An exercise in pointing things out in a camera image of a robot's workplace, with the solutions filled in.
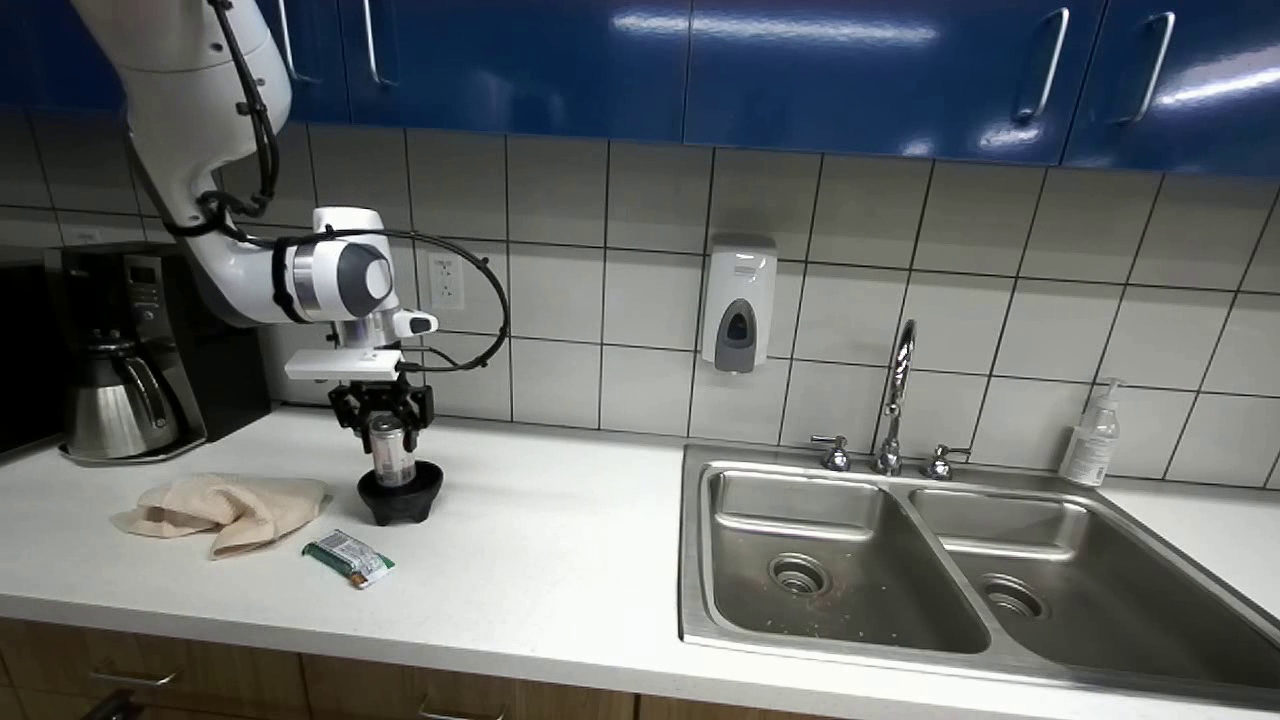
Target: countertop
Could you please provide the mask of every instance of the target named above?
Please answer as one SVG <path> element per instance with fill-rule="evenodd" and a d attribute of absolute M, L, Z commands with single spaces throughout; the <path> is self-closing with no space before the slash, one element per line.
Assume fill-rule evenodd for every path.
<path fill-rule="evenodd" d="M 684 441 L 440 421 L 445 470 L 421 525 L 379 528 L 369 468 L 326 411 L 280 409 L 161 465 L 84 469 L 52 448 L 0 465 L 0 616 L 251 644 L 858 720 L 1275 714 L 1149 696 L 877 669 L 686 644 L 676 610 Z M 152 539 L 108 516 L 191 471 L 329 483 L 278 546 L 210 561 L 211 537 Z M 1280 615 L 1280 493 L 1112 482 L 1105 495 Z M 340 528 L 393 559 L 356 591 L 300 557 Z"/>

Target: stainless steel sink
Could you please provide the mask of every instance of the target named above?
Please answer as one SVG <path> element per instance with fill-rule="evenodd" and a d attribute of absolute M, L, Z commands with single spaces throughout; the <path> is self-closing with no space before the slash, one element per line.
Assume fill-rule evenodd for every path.
<path fill-rule="evenodd" d="M 1097 492 L 685 451 L 686 642 L 1280 707 L 1277 621 Z"/>

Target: beige towel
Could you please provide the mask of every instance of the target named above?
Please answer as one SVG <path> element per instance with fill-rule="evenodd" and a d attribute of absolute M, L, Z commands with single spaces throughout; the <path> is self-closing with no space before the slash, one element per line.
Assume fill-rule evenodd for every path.
<path fill-rule="evenodd" d="M 275 542 L 320 514 L 329 488 L 302 478 L 201 473 L 142 493 L 138 506 L 111 516 L 127 532 L 157 538 L 221 527 L 210 559 Z"/>

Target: wall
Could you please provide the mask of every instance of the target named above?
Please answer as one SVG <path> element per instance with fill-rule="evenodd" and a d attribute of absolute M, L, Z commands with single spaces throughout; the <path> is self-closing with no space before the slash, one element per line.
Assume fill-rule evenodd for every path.
<path fill-rule="evenodd" d="M 1274 182 L 292 124 L 262 234 L 315 204 L 468 238 L 504 278 L 515 338 L 489 368 L 433 375 L 439 413 L 869 451 L 884 366 L 919 322 L 910 456 L 1053 468 L 1098 378 L 1116 375 L 1114 473 L 1280 488 L 1280 218 Z M 0 238 L 168 241 L 99 119 L 0 114 Z M 221 177 L 247 193 L 246 163 Z M 769 361 L 695 356 L 707 238 L 772 236 Z M 430 249 L 397 245 L 426 307 Z M 475 273 L 429 338 L 470 357 L 498 327 Z M 324 329 L 266 338 L 266 364 Z M 435 363 L 411 350 L 411 359 Z M 276 377 L 323 401 L 325 386 Z"/>

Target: wooden drawer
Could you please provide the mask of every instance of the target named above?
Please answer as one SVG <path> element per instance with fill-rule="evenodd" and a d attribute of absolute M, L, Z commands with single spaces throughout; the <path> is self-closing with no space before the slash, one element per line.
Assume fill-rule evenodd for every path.
<path fill-rule="evenodd" d="M 36 691 L 19 691 L 27 720 L 79 720 L 101 698 L 73 697 Z M 239 720 L 229 715 L 210 715 L 195 710 L 147 707 L 138 720 Z"/>
<path fill-rule="evenodd" d="M 634 720 L 635 696 L 380 662 L 302 656 L 314 720 Z"/>
<path fill-rule="evenodd" d="M 13 688 L 0 688 L 0 720 L 22 720 L 22 706 Z"/>
<path fill-rule="evenodd" d="M 777 710 L 712 705 L 669 697 L 641 696 L 639 720 L 823 720 Z"/>
<path fill-rule="evenodd" d="M 179 710 L 305 720 L 306 689 L 298 656 L 216 643 L 0 620 L 0 655 L 19 691 L 104 697 L 137 691 L 140 703 Z M 101 675 L 156 680 L 146 687 Z"/>

